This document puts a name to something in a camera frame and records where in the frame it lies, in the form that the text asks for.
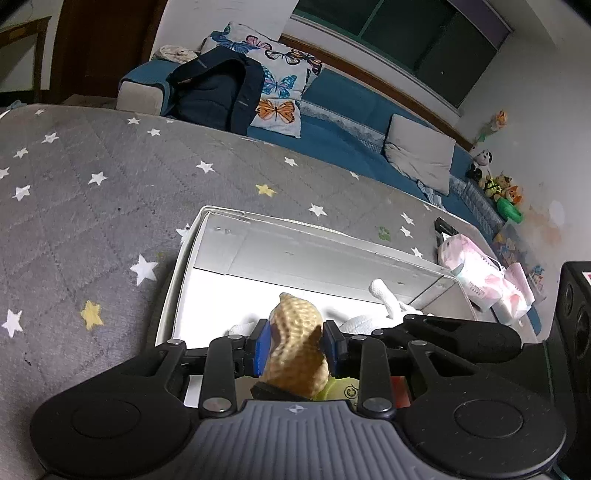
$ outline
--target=yellow star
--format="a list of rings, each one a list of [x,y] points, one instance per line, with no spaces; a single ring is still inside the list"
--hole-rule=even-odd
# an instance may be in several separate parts
[[[269,188],[269,185],[267,185],[266,183],[264,185],[257,185],[256,186],[259,189],[259,195],[268,195],[269,197],[273,197],[273,195],[275,195],[277,192],[271,188]]]
[[[100,305],[98,303],[92,303],[90,300],[86,301],[84,310],[80,312],[82,318],[86,322],[86,330],[92,330],[95,325],[103,325],[103,321],[100,319]]]

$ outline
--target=white fabric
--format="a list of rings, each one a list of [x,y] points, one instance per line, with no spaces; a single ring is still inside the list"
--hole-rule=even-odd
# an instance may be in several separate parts
[[[400,173],[447,195],[455,144],[447,135],[394,114],[384,152]]]
[[[175,63],[187,63],[197,58],[197,53],[185,47],[177,45],[164,45],[154,52],[153,58],[158,60],[168,60]]]
[[[301,99],[303,91],[316,78],[313,64],[318,73],[318,65],[322,64],[312,56],[304,56],[246,25],[234,22],[230,22],[223,32],[213,32],[205,39],[201,52],[213,50],[218,45],[244,53],[263,66],[265,84],[251,125],[299,138],[301,117],[296,100]],[[269,109],[275,108],[277,110],[270,114]]]

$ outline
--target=blue sofa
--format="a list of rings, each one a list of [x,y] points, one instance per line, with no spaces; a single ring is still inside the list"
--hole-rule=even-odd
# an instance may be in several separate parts
[[[170,111],[172,95],[166,77],[177,66],[177,63],[170,61],[151,60],[133,69],[121,82],[158,87],[163,97],[160,115],[166,116]],[[257,127],[249,127],[248,136],[346,168],[426,200],[415,181],[400,174],[387,162],[382,154],[381,144],[379,146],[375,143],[368,144],[359,135],[353,135],[341,128],[339,119],[346,119],[365,127],[378,137],[387,134],[390,119],[394,113],[428,126],[426,122],[379,93],[328,69],[324,69],[307,89],[302,96],[302,101],[303,104],[309,103],[333,113],[334,118],[326,119],[318,115],[307,115],[306,110],[302,109],[301,138],[288,137]],[[463,179],[471,162],[469,153],[456,145],[450,173],[457,179]],[[479,221],[456,191],[450,189],[449,195],[443,196],[442,201],[448,212],[477,227],[485,239],[489,243],[492,242],[490,234],[482,229]],[[535,308],[531,308],[528,317],[534,331],[539,333],[541,323]]]

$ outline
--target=sofa armrest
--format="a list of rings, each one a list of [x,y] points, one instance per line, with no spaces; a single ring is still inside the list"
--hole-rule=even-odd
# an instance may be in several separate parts
[[[160,115],[164,94],[158,87],[122,82],[117,94],[117,110]]]
[[[117,109],[152,115],[166,115],[173,90],[166,81],[178,63],[150,60],[134,68],[119,83]]]

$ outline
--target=white star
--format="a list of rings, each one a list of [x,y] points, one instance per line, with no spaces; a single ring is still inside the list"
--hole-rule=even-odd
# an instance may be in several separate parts
[[[26,187],[23,187],[23,188],[17,187],[17,191],[14,194],[14,197],[11,197],[11,198],[17,199],[20,202],[23,197],[29,196],[29,188],[30,187],[31,187],[30,185],[27,185]]]
[[[208,171],[215,171],[212,168],[213,163],[205,163],[203,160],[201,161],[201,163],[199,165],[195,165],[197,168],[202,169],[205,173],[207,173]]]
[[[100,173],[91,173],[91,175],[92,175],[92,178],[88,182],[88,185],[90,185],[92,182],[95,182],[97,185],[100,186],[100,183],[103,180],[106,180],[106,179],[109,178],[109,177],[105,177],[102,172],[100,172]]]
[[[318,205],[314,205],[313,203],[311,204],[312,208],[308,208],[309,211],[311,211],[312,213],[315,213],[317,217],[320,217],[320,215],[326,215],[324,212],[324,207],[319,207]]]
[[[2,326],[8,330],[8,336],[10,338],[14,336],[14,332],[22,332],[21,324],[19,323],[21,320],[21,313],[22,310],[18,313],[14,313],[11,309],[8,309],[6,322],[4,322]]]
[[[410,218],[406,213],[401,213],[400,216],[406,220],[410,225],[414,225],[413,219]]]
[[[20,149],[19,151],[17,151],[17,153],[14,155],[14,157],[13,157],[13,158],[17,158],[17,157],[18,157],[18,158],[22,158],[22,156],[23,156],[25,153],[29,153],[29,151],[27,150],[27,148],[26,148],[26,147],[25,147],[25,148],[22,148],[22,149]]]
[[[406,230],[406,229],[404,228],[404,225],[402,226],[402,228],[400,229],[400,231],[401,231],[402,233],[404,233],[404,236],[409,236],[410,238],[412,238],[412,237],[413,237],[413,236],[410,234],[410,230]]]
[[[189,224],[187,224],[185,228],[177,228],[177,233],[181,236],[181,245],[183,244],[190,228],[191,226]]]
[[[57,136],[56,132],[53,132],[51,135],[46,135],[45,140],[41,143],[53,143],[54,140],[57,140],[59,137]]]
[[[142,283],[145,278],[156,281],[156,275],[152,271],[156,265],[158,265],[158,262],[146,262],[145,258],[140,255],[138,262],[129,268],[138,274],[136,285]]]

